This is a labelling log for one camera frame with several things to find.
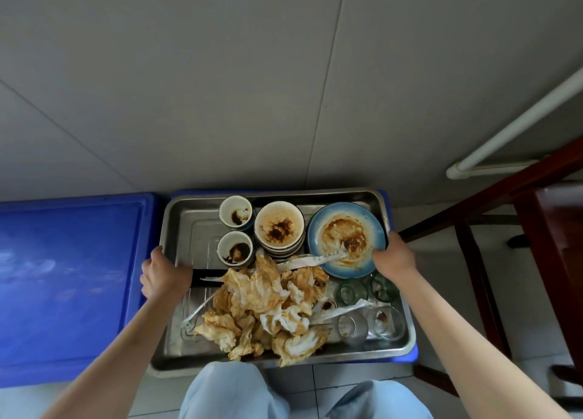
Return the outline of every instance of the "person's left arm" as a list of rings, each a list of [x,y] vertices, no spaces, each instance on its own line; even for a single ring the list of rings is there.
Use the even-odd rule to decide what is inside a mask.
[[[134,319],[43,415],[43,419],[126,418],[168,319],[190,287],[192,268],[176,268],[157,247],[142,264],[148,298]]]

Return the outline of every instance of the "person's right arm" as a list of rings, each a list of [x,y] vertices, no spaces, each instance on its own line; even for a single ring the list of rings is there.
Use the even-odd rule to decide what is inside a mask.
[[[472,419],[571,417],[433,289],[398,233],[373,259],[409,303]]]

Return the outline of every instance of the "person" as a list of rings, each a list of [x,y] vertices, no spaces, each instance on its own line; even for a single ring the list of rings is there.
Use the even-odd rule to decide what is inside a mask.
[[[156,248],[142,264],[147,301],[112,344],[44,414],[44,419],[125,418],[175,306],[190,287],[192,269],[176,268]],[[570,418],[550,396],[456,312],[419,274],[396,232],[375,251],[377,270],[393,281],[427,334],[472,418]],[[285,418],[289,405],[252,364],[208,364],[194,379],[180,419]],[[330,418],[431,418],[403,385],[369,381],[337,402]]]

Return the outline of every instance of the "glass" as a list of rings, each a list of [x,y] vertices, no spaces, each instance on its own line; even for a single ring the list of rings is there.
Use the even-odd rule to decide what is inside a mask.
[[[399,289],[392,281],[375,272],[370,279],[370,292],[381,302],[393,302],[399,297]]]
[[[343,280],[338,284],[334,299],[341,307],[354,305],[359,299],[368,299],[368,289],[356,279]]]
[[[403,314],[396,308],[386,305],[367,312],[368,326],[377,336],[390,341],[403,338],[406,322]]]
[[[352,311],[334,318],[334,330],[351,347],[362,345],[368,336],[368,323],[364,316]]]

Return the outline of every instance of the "plate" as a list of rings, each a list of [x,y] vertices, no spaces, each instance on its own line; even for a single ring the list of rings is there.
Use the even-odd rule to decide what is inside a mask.
[[[337,278],[359,278],[375,270],[373,250],[387,244],[385,232],[375,216],[354,203],[334,203],[320,209],[310,221],[308,247],[313,255],[345,248],[348,258],[322,264]]]

